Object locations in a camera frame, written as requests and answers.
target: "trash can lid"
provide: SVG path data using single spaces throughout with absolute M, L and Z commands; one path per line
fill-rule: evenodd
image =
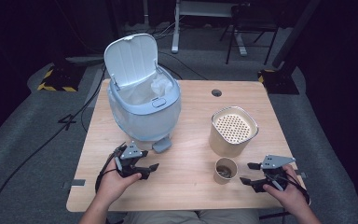
M 124 87 L 156 72 L 157 42 L 148 34 L 128 35 L 111 43 L 103 57 L 109 76 L 119 87 Z

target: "person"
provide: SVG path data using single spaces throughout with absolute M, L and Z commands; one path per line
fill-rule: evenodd
M 295 178 L 296 173 L 290 164 L 284 165 L 283 170 Z M 141 178 L 141 174 L 134 174 L 126 178 L 121 177 L 116 170 L 115 160 L 111 160 L 106 167 L 108 171 L 103 176 L 97 194 L 88 209 L 80 219 L 80 224 L 104 224 L 110 204 L 117 200 L 131 184 Z M 292 184 L 288 184 L 284 191 L 279 191 L 270 185 L 263 189 L 275 197 L 281 205 L 292 214 L 299 224 L 319 224 L 319 219 L 310 209 L 303 194 Z M 156 211 L 129 212 L 124 218 L 124 224 L 136 223 L 181 223 L 181 224 L 217 224 L 217 223 L 259 223 L 255 209 L 214 209 L 202 211 Z

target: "black chair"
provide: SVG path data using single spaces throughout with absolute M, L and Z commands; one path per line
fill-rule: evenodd
M 233 39 L 235 34 L 241 33 L 259 33 L 260 35 L 255 39 L 254 43 L 251 45 L 243 45 L 243 47 L 264 47 L 268 48 L 268 53 L 264 64 L 267 64 L 269 59 L 269 54 L 271 53 L 272 46 L 275 41 L 275 37 L 278 33 L 280 27 L 280 16 L 284 14 L 284 10 L 279 13 L 273 13 L 270 10 L 271 6 L 267 6 L 266 2 L 263 0 L 248 0 L 240 1 L 236 6 L 231 8 L 231 22 L 226 27 L 225 32 L 223 32 L 220 37 L 220 41 L 223 39 L 227 33 L 228 27 L 232 26 L 230 32 L 230 40 L 228 46 L 228 53 L 226 64 L 228 64 L 229 55 L 232 47 L 240 47 L 238 45 L 233 45 Z M 263 35 L 265 32 L 272 32 L 273 37 L 269 45 L 257 45 L 255 42 Z

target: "beige perforated container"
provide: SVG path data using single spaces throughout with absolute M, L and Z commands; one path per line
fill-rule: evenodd
M 239 156 L 258 133 L 255 121 L 238 106 L 230 106 L 212 116 L 209 145 L 222 157 Z

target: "table top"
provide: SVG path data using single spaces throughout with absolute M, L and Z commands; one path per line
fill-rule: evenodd
M 92 201 L 94 185 L 108 155 L 131 139 L 117 126 L 103 82 L 89 132 L 74 179 L 85 179 L 85 185 L 72 187 L 67 201 L 71 212 L 86 211 Z M 172 146 L 163 153 L 149 151 L 137 162 L 139 167 L 159 163 L 147 180 L 129 186 L 109 208 L 110 211 L 200 210 L 217 208 L 280 207 L 267 193 L 255 193 L 244 186 L 240 176 L 252 180 L 264 178 L 262 171 L 250 170 L 248 162 L 261 162 L 265 156 L 293 157 L 281 126 L 263 85 L 245 81 L 179 80 L 182 110 L 172 132 Z M 220 90 L 215 97 L 212 90 Z M 220 109 L 236 105 L 243 108 L 259 127 L 240 156 L 238 174 L 225 185 L 213 180 L 214 164 L 220 158 L 210 148 L 208 137 L 212 115 Z

